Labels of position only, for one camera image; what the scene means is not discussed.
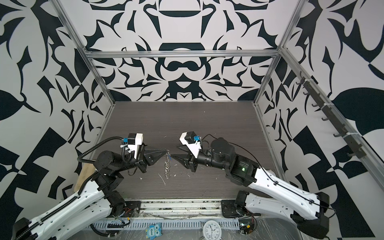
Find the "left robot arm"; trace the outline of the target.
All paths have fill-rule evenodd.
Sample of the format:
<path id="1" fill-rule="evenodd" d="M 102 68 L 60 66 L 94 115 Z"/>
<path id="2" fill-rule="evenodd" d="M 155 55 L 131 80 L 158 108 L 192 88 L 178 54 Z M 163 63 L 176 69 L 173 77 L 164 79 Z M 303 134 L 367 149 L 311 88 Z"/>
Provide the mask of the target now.
<path id="1" fill-rule="evenodd" d="M 122 171 L 154 165 L 168 151 L 139 148 L 137 159 L 103 151 L 94 163 L 97 169 L 73 195 L 45 213 L 13 225 L 13 240 L 67 240 L 91 224 L 108 216 L 119 217 L 126 202 L 116 191 L 124 179 Z"/>

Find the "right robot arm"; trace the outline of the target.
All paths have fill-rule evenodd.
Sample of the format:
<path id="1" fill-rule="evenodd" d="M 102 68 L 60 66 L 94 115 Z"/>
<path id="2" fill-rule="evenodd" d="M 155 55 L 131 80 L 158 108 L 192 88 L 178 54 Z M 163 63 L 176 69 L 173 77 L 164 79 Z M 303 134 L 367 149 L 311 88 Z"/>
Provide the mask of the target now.
<path id="1" fill-rule="evenodd" d="M 186 169 L 195 172 L 198 165 L 225 171 L 234 184 L 267 194 L 271 200 L 240 191 L 235 207 L 241 215 L 270 215 L 285 219 L 297 229 L 315 239 L 325 239 L 329 233 L 329 218 L 325 215 L 330 207 L 330 197 L 323 193 L 301 190 L 276 177 L 256 163 L 236 153 L 235 147 L 223 138 L 211 142 L 203 151 L 202 141 L 194 136 L 181 138 L 178 146 L 184 154 L 171 157 Z"/>

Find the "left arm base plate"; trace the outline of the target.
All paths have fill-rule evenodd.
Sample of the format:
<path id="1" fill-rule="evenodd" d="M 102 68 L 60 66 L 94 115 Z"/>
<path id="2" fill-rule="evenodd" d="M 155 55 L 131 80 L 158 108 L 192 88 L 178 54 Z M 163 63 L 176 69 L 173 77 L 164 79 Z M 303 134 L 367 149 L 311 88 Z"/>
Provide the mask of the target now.
<path id="1" fill-rule="evenodd" d="M 141 201 L 126 201 L 121 218 L 134 218 L 141 212 Z"/>

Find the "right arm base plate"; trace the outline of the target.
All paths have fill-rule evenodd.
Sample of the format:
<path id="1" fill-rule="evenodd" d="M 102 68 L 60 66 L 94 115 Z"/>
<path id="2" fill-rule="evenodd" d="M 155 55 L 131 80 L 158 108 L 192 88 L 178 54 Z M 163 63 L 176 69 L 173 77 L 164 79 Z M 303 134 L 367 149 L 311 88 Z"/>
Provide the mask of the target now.
<path id="1" fill-rule="evenodd" d="M 221 200 L 221 210 L 224 218 L 233 219 L 245 216 L 242 210 L 238 210 L 235 200 Z"/>

